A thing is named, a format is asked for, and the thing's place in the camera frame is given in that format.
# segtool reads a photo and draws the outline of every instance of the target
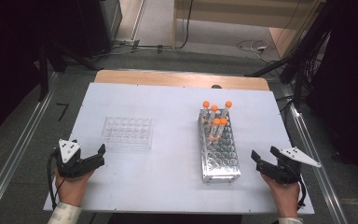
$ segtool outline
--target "table surface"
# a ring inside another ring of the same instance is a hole
[[[232,88],[244,80],[262,91],[209,88],[211,84]],[[98,83],[103,81],[115,84]],[[264,79],[101,71],[95,82],[89,85],[70,138],[82,145],[82,158],[96,153],[103,142],[104,118],[110,116],[151,118],[153,143],[151,149],[143,151],[108,150],[104,156],[105,166],[89,180],[82,205],[84,210],[202,214],[276,212],[269,187],[255,170],[255,162],[250,157],[254,149],[264,160],[274,163],[270,146],[290,147],[279,109],[272,92],[266,91],[268,85]],[[199,83],[201,88],[185,87],[187,82],[188,85]],[[233,183],[202,183],[197,120],[205,99],[218,105],[227,99],[233,102],[230,117],[241,169],[241,177]],[[313,214],[309,197],[306,204],[300,213]],[[49,210],[50,205],[48,197],[45,209]]]

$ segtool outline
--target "human hand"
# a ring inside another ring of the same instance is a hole
[[[94,171],[95,170],[78,178],[63,178],[56,168],[56,188],[60,202],[80,207],[81,201],[86,193],[87,183]]]
[[[300,186],[298,183],[290,185],[279,185],[274,179],[261,175],[271,189],[272,198],[279,217],[298,217],[297,203]]]

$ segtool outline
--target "empty test tube rack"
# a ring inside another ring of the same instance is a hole
[[[107,117],[102,138],[106,149],[150,149],[152,119]]]
[[[222,111],[221,109],[216,111],[217,118],[220,118]],[[208,115],[203,117],[203,109],[201,109],[199,116],[202,181],[204,183],[231,183],[241,176],[231,119],[227,113],[227,125],[220,138],[211,138],[211,127],[205,121],[208,120],[210,110],[208,112]]]

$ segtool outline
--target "white sleeve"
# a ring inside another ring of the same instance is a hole
[[[67,203],[58,203],[48,224],[76,224],[82,209]]]
[[[303,224],[302,218],[299,217],[280,217],[279,224]]]

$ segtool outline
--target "cable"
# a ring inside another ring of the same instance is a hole
[[[305,200],[305,197],[307,196],[307,191],[305,190],[305,185],[304,185],[302,177],[300,177],[298,182],[300,182],[302,196],[301,196],[300,201],[298,201],[297,210],[305,206],[304,200]]]
[[[182,46],[179,47],[179,49],[182,49],[186,43],[187,43],[187,40],[188,40],[188,25],[190,24],[190,16],[191,16],[191,9],[193,8],[193,0],[191,0],[191,3],[190,3],[190,9],[188,10],[188,15],[187,15],[187,25],[186,25],[186,39],[185,39],[185,42],[183,42]]]
[[[293,12],[293,15],[292,15],[292,18],[290,19],[290,21],[286,24],[286,26],[281,30],[281,33],[279,34],[279,36],[278,36],[278,40],[277,40],[277,42],[276,43],[278,43],[279,42],[279,39],[281,38],[281,35],[282,35],[282,33],[283,33],[283,31],[290,25],[290,23],[292,23],[292,20],[293,20],[293,18],[295,17],[295,15],[296,15],[296,12],[297,12],[297,10],[298,10],[298,6],[300,5],[300,2],[301,2],[301,0],[298,0],[298,2],[297,2],[297,6],[296,6],[296,9],[295,9],[295,11]]]
[[[56,200],[57,200],[58,190],[61,188],[61,186],[62,186],[63,182],[65,182],[65,180],[66,180],[66,177],[64,177],[64,178],[63,178],[63,180],[62,180],[61,184],[57,187],[57,189],[56,189],[56,193],[55,193],[55,195],[54,195],[54,202],[56,202]]]
[[[185,1],[182,1],[182,34],[185,33]],[[185,42],[185,36],[182,36],[182,42]]]
[[[286,133],[287,133],[287,136],[289,137],[289,142],[290,142],[290,145],[293,147],[293,138],[292,138],[292,135],[289,133],[289,129],[287,128],[287,114],[288,114],[288,111],[290,110],[290,105],[293,103],[293,99],[289,100],[287,102],[287,104],[280,110],[280,112],[282,113],[283,110],[284,110],[284,114],[283,114],[283,126],[286,130]]]
[[[281,75],[281,73],[277,71],[278,68],[274,68],[274,71],[277,73],[276,76],[280,76],[280,75]],[[276,76],[274,76],[274,75],[271,74],[271,71],[269,71],[268,73],[269,73],[270,76],[276,77]]]
[[[310,58],[306,61],[305,74],[303,78],[303,86],[308,91],[313,89],[311,84],[313,78],[315,77],[315,71],[318,68],[318,64],[316,62],[320,62],[320,60],[316,59],[322,45],[327,41],[330,36],[330,32],[326,32],[322,35],[322,38],[316,43],[315,48],[310,52]]]
[[[108,56],[108,55],[121,55],[121,54],[133,53],[133,52],[138,52],[138,51],[148,50],[148,49],[151,49],[151,48],[133,49],[133,50],[130,50],[130,51],[124,51],[124,52],[118,52],[118,53],[108,53],[108,54],[100,55],[99,57]]]
[[[246,42],[251,42],[249,49],[244,49],[242,46],[242,43],[246,43]],[[258,43],[258,42],[262,42],[264,43],[262,47],[262,49],[260,50],[260,53],[258,54],[255,49],[254,49],[254,43]],[[243,51],[251,51],[257,58],[259,58],[260,60],[264,61],[266,64],[266,66],[268,66],[271,63],[277,62],[277,61],[268,61],[266,59],[264,59],[263,57],[261,57],[261,54],[266,51],[268,49],[268,47],[270,46],[270,43],[267,40],[242,40],[241,42],[237,43],[235,45],[237,47],[237,49],[243,50]],[[277,73],[277,75],[280,74],[280,72],[278,72],[276,69],[274,69],[274,71]]]
[[[56,201],[55,201],[55,196],[53,193],[53,186],[52,186],[52,180],[51,180],[51,162],[53,160],[53,158],[55,158],[59,153],[59,150],[57,148],[54,149],[54,151],[51,153],[50,157],[48,158],[48,190],[50,193],[50,199],[52,202],[52,207],[53,210],[55,209],[55,207],[57,206]]]
[[[189,27],[189,24],[190,24],[190,17],[191,17],[191,11],[192,11],[192,8],[193,8],[193,2],[194,0],[191,0],[190,2],[190,8],[188,10],[188,15],[187,15],[187,25],[186,25],[186,39],[185,39],[185,42],[182,44],[181,47],[179,48],[173,48],[171,46],[164,46],[164,45],[156,45],[156,46],[153,46],[153,45],[138,45],[138,46],[133,46],[134,48],[149,48],[149,49],[171,49],[171,50],[179,50],[179,49],[182,49],[186,43],[187,43],[187,40],[188,40],[188,27]]]

